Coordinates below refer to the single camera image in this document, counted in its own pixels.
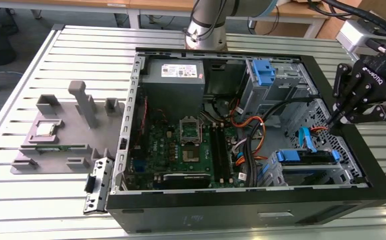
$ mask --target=sticker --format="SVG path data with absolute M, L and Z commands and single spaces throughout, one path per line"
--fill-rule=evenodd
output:
M 46 152 L 60 152 L 62 151 L 59 148 L 51 148 L 51 147 L 48 147 L 48 148 L 36 148 L 36 150 L 39 152 L 43 152 L 43 153 L 46 153 Z
M 241 107 L 235 107 L 235 111 L 239 113 L 239 114 L 243 114 L 245 113 L 245 110 L 241 108 Z
M 164 78 L 196 78 L 196 65 L 164 64 L 162 65 L 162 77 Z
M 107 6 L 108 6 L 108 7 L 123 7 L 123 8 L 127 7 L 126 4 L 116 4 L 116 3 L 107 3 Z
M 247 180 L 247 175 L 243 172 L 239 172 L 239 180 L 246 181 Z

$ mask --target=metal bracket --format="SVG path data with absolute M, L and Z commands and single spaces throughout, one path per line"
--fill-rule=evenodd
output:
M 95 161 L 94 171 L 87 176 L 84 191 L 87 192 L 83 214 L 106 214 L 106 201 L 110 191 L 110 180 L 115 161 L 103 157 Z

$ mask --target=computer component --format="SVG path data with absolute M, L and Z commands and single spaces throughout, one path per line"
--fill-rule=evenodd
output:
M 327 130 L 334 100 L 313 57 L 136 51 L 118 142 L 126 148 L 106 209 L 87 200 L 86 213 L 107 210 L 128 233 L 143 233 L 323 224 L 386 203 L 386 176 L 355 126 L 337 136 Z M 203 66 L 203 76 L 192 83 L 162 77 L 167 64 L 195 64 L 198 75 Z M 242 78 L 227 77 L 241 68 Z M 191 91 L 178 88 L 184 81 Z M 223 83 L 231 87 L 219 91 Z

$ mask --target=floor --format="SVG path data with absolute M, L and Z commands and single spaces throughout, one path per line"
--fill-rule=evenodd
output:
M 30 10 L 15 9 L 14 19 L 19 27 L 19 33 L 10 36 L 10 42 L 18 56 L 11 64 L 0 66 L 0 71 L 20 73 L 26 71 L 54 24 L 116 27 L 115 16 L 110 13 L 46 10 L 42 12 L 42 19 L 36 20 Z M 148 18 L 143 16 L 142 26 L 147 29 L 162 29 L 162 27 L 164 27 L 166 30 L 182 30 L 188 26 L 190 19 L 187 17 L 175 17 L 171 24 L 167 26 L 171 20 L 172 17 L 163 16 L 162 18 L 155 19 L 155 24 L 150 24 Z M 126 15 L 122 14 L 118 21 L 119 23 L 124 22 L 123 26 L 126 28 L 130 27 L 130 20 L 127 20 Z M 229 20 L 227 32 L 250 34 L 246 21 Z M 7 101 L 19 79 L 20 77 L 16 74 L 0 74 L 0 108 Z

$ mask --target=white label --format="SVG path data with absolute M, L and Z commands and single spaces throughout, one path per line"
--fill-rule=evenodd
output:
M 247 175 L 243 172 L 239 172 L 239 180 L 246 181 L 247 180 Z
M 241 107 L 235 107 L 235 111 L 239 113 L 239 114 L 243 114 L 245 113 L 245 110 L 241 108 Z
M 196 78 L 196 65 L 164 64 L 162 66 L 162 77 L 164 78 Z
M 107 6 L 108 6 L 108 7 L 123 7 L 123 8 L 127 7 L 126 4 L 116 4 L 116 3 L 107 3 Z

